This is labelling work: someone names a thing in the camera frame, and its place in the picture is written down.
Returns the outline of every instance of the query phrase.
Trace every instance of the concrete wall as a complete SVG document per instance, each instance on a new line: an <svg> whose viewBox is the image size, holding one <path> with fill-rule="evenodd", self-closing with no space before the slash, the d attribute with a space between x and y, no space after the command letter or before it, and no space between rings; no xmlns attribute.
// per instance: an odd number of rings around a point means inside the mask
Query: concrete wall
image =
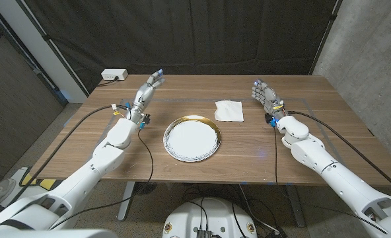
<svg viewBox="0 0 391 238"><path fill-rule="evenodd" d="M391 153L391 0L343 0L313 74L328 79Z"/></svg>

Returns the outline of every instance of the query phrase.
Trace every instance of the white napkin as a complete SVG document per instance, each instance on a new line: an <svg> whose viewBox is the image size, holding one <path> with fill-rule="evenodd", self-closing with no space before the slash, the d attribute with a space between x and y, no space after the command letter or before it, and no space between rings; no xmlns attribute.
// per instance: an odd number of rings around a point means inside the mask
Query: white napkin
<svg viewBox="0 0 391 238"><path fill-rule="evenodd" d="M217 110L215 112L215 118L218 121L224 122L243 122L244 117L242 115L242 103L233 102L229 100L222 100L215 102Z"/></svg>

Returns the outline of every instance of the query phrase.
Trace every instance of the plate rim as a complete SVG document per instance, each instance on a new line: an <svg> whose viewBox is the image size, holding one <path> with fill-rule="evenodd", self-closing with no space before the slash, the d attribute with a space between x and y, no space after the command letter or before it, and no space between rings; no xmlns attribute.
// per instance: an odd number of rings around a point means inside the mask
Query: plate rim
<svg viewBox="0 0 391 238"><path fill-rule="evenodd" d="M201 123L204 123L206 125L208 125L211 129L213 129L216 133L216 145L215 145L215 149L213 150L213 152L211 152L208 156L206 157L202 157L196 161L184 161L184 160L181 160L180 158L177 158L175 157L173 154L171 154L171 152L169 152L168 150L168 147L166 146L166 138L168 137L169 133L179 124L181 124L182 122L188 122L188 121L197 121L197 122L201 122ZM172 156L174 159L177 159L179 161L182 161L182 162L187 162L187 163L195 163L195 162L200 162L200 161L203 161L207 158L209 158L210 156L212 156L216 151L217 149L219 148L220 144L221 144L221 141L222 141L222 135L221 135L221 131L219 129L219 127L210 119L204 117L204 116L198 116L198 115L189 115L189 116L183 116L183 117L180 117L178 119L176 119L175 121L173 121L168 127L167 129L164 131L164 134L163 134L163 146L164 148L166 149L166 152L168 152L168 154L170 156Z"/></svg>

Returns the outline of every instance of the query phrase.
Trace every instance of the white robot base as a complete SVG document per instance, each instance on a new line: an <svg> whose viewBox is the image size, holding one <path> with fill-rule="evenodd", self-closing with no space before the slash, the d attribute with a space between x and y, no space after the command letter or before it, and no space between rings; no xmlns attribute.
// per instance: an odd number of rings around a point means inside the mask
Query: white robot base
<svg viewBox="0 0 391 238"><path fill-rule="evenodd" d="M207 214L206 216L201 208L191 202L201 205ZM166 219L163 227L163 238L184 238L184 237L243 237L234 218L232 203L222 199L205 197L196 198L191 202L186 202L176 208ZM242 232L247 238L256 238L257 231L251 217L239 206L234 204L235 216L241 227Z"/></svg>

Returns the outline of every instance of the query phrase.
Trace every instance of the electrical outlet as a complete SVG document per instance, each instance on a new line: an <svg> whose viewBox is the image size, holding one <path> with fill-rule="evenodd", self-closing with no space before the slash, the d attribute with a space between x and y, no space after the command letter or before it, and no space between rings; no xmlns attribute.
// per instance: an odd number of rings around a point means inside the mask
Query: electrical outlet
<svg viewBox="0 0 391 238"><path fill-rule="evenodd" d="M127 69L104 69L102 72L103 80L114 80L118 76L118 80L125 80L128 76Z"/></svg>

